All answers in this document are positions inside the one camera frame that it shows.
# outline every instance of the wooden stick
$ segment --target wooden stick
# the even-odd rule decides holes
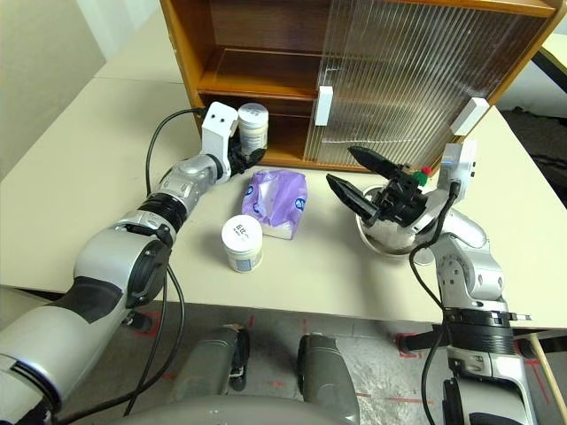
[[[567,406],[565,405],[565,400],[561,395],[561,391],[559,391],[559,386],[557,385],[557,381],[555,380],[553,372],[551,371],[551,367],[549,366],[548,358],[546,357],[545,352],[543,352],[543,348],[541,348],[540,340],[538,339],[537,334],[530,334],[530,343],[532,343],[533,351],[538,357],[541,368],[543,369],[543,373],[548,380],[549,388],[551,389],[553,398],[555,399],[557,407],[559,408],[559,413],[561,414],[561,418],[563,419],[563,424],[567,425]]]

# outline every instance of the plastic packaging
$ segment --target plastic packaging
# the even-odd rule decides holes
[[[268,109],[262,104],[243,104],[238,109],[242,153],[250,155],[268,146]]]
[[[288,170],[254,173],[242,201],[242,214],[252,215],[264,235],[292,239],[307,202],[305,175]]]
[[[230,266],[240,273],[251,272],[262,260],[262,228],[250,215],[229,219],[221,232]]]

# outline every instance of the jar lid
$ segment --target jar lid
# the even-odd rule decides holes
[[[260,128],[268,124],[268,109],[263,104],[243,104],[238,119],[249,128]]]
[[[222,227],[222,242],[234,252],[256,250],[262,245],[262,227],[250,215],[236,215]]]

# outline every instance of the wooden cabinet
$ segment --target wooden cabinet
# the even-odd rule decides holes
[[[563,0],[161,0],[191,104],[264,104],[266,165],[359,169],[365,144],[434,165],[471,97],[494,104]],[[334,89],[327,126],[312,118]]]

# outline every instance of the white table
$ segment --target white table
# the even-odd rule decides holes
[[[0,283],[68,290],[82,245],[143,202],[151,134],[163,117],[186,106],[157,14],[2,181]],[[490,236],[506,274],[510,309],[532,315],[532,322],[518,325],[567,328],[567,212],[494,108],[470,138],[479,144],[477,175],[458,209]],[[191,117],[172,121],[154,151],[154,181],[176,160],[197,153],[199,145]],[[296,238],[265,237],[259,269],[251,274],[229,269],[221,226],[239,212],[252,171],[215,186],[180,232],[171,261],[188,301],[439,321],[406,260],[378,257],[363,247],[353,214],[329,190],[323,171],[303,171],[309,195]],[[336,174],[360,188],[382,181],[370,174]],[[421,272],[434,288],[434,267]]]

